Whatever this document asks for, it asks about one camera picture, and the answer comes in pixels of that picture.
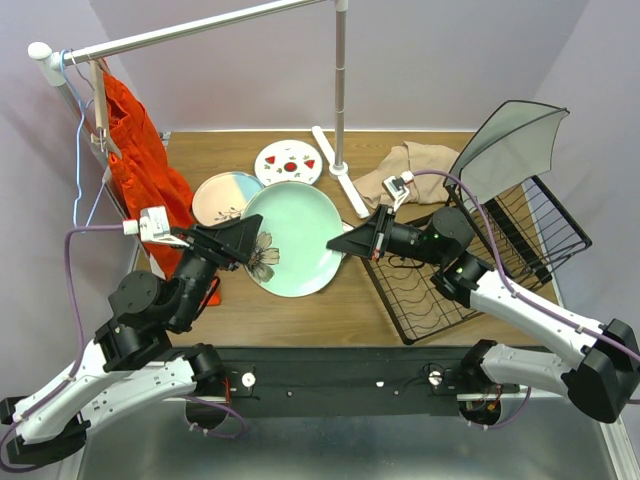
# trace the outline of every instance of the white plate with red pattern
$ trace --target white plate with red pattern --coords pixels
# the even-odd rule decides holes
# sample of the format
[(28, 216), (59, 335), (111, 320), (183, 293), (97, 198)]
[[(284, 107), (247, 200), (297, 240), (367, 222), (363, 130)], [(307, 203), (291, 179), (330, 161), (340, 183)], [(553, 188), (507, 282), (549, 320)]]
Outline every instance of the white plate with red pattern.
[(322, 157), (306, 142), (281, 140), (258, 154), (255, 171), (265, 186), (286, 181), (313, 185), (322, 173)]

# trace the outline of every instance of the black wire rack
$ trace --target black wire rack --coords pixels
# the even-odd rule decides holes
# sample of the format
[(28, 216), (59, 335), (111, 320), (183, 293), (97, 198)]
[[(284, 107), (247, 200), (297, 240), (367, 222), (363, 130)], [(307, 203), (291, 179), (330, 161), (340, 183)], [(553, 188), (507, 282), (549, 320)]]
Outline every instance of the black wire rack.
[[(495, 265), (480, 212), (468, 208), (457, 188), (448, 188), (448, 205), (460, 208), (476, 232), (469, 251)], [(520, 285), (537, 290), (571, 257), (591, 246), (591, 240), (537, 176), (486, 202), (487, 214), (507, 274)], [(425, 226), (430, 215), (410, 224)], [(403, 343), (411, 345), (479, 315), (440, 295), (430, 278), (430, 265), (386, 256), (363, 260), (380, 299)]]

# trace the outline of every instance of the white wall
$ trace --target white wall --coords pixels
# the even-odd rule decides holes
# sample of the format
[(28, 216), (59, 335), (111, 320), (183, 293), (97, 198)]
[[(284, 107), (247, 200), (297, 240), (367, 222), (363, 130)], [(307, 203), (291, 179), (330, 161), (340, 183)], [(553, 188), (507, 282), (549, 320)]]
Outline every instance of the white wall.
[[(76, 193), (77, 122), (28, 58), (27, 46), (40, 40), (59, 50), (106, 40), (84, 0), (61, 0), (46, 10), (30, 3), (14, 3), (0, 16), (0, 398), (37, 390), (73, 360), (76, 349), (62, 260)], [(126, 80), (119, 62), (111, 65)], [(81, 219), (102, 176), (86, 151), (84, 165)], [(104, 200), (95, 224), (118, 221)], [(130, 240), (117, 234), (85, 235), (72, 243), (88, 337), (109, 319), (106, 295), (124, 274), (131, 252)], [(52, 478), (57, 468), (21, 478)]]
[[(112, 39), (264, 3), (89, 0)], [(529, 99), (587, 0), (352, 0), (347, 128), (475, 129)], [(333, 125), (333, 2), (121, 55), (158, 128)]]
[[(639, 22), (637, 1), (591, 0), (536, 99), (571, 111), (544, 180), (594, 242), (559, 270), (565, 303), (640, 339)], [(640, 452), (640, 407), (623, 418)]]

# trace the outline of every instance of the beige cloth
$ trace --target beige cloth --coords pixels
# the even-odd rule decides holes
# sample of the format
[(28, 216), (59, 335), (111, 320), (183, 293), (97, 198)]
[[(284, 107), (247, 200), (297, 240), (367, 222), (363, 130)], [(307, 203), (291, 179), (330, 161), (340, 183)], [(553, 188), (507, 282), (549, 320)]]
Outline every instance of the beige cloth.
[[(412, 172), (432, 168), (436, 170), (451, 170), (458, 158), (458, 152), (444, 145), (421, 145), (414, 142), (404, 142), (404, 145), (393, 147), (387, 157), (373, 172), (357, 179), (353, 184), (369, 208), (378, 204), (393, 205), (393, 200), (382, 185), (382, 181), (392, 175), (402, 172)], [(447, 200), (447, 191), (442, 186), (444, 178), (436, 175), (420, 175), (409, 185), (411, 191), (405, 201), (414, 203), (439, 203)]]

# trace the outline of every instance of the red cloth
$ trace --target red cloth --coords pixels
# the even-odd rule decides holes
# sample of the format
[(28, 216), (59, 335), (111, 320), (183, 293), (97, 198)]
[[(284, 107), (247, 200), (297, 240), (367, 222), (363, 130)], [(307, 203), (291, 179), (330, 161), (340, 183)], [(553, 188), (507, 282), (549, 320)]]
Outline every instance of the red cloth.
[[(116, 78), (104, 73), (111, 138), (122, 158), (111, 154), (109, 167), (114, 183), (122, 194), (132, 218), (140, 210), (164, 205), (171, 226), (187, 228), (191, 217), (193, 193), (180, 173), (169, 167), (167, 153), (144, 106)], [(173, 274), (181, 253), (165, 245), (145, 244), (166, 278)], [(215, 293), (209, 305), (218, 305)]]

